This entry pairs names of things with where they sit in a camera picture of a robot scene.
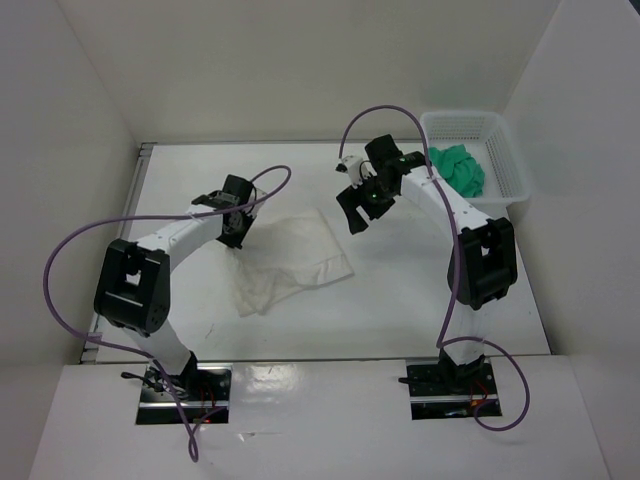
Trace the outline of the white tank top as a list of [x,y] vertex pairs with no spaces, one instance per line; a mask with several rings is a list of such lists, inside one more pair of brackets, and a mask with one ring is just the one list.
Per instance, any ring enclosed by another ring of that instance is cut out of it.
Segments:
[[310,209],[252,228],[243,248],[229,252],[232,298],[239,316],[265,314],[302,291],[354,275],[325,216]]

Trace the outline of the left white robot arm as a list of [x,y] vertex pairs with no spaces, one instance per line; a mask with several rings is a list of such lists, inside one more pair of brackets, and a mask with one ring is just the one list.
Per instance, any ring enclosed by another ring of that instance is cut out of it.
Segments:
[[136,241],[116,239],[106,250],[94,309],[160,363],[163,387],[176,399],[211,386],[214,378],[198,369],[168,320],[171,273],[211,241],[240,249],[264,195],[251,181],[229,175],[220,190],[192,200],[184,219]]

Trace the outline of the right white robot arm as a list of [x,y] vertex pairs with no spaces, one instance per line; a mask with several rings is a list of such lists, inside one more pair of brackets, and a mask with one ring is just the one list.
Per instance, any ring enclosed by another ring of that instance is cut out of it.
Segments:
[[344,156],[336,166],[350,181],[336,197],[350,233],[365,231],[403,198],[452,240],[447,270],[452,298],[436,340],[436,379],[444,390],[463,393],[479,379],[484,363],[488,321],[480,310],[504,298],[518,276],[513,226],[476,209],[449,185],[432,151],[404,153],[391,135],[383,135],[365,152],[365,157]]

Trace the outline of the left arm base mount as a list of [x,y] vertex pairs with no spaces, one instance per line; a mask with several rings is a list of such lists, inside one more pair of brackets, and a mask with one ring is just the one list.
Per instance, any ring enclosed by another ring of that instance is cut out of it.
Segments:
[[[232,370],[229,366],[207,367],[199,370],[203,378],[194,390],[188,391],[174,382],[177,396],[191,425],[198,423],[227,424],[229,422],[229,400]],[[128,381],[141,383],[136,415],[137,425],[180,424],[182,419],[170,389],[160,372],[149,366],[143,375],[122,372]]]

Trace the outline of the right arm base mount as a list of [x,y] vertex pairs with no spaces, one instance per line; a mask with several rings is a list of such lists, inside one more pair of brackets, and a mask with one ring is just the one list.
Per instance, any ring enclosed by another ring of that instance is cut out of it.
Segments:
[[460,368],[444,354],[409,359],[398,382],[408,388],[414,421],[473,419],[476,409],[479,417],[502,415],[493,368],[484,356]]

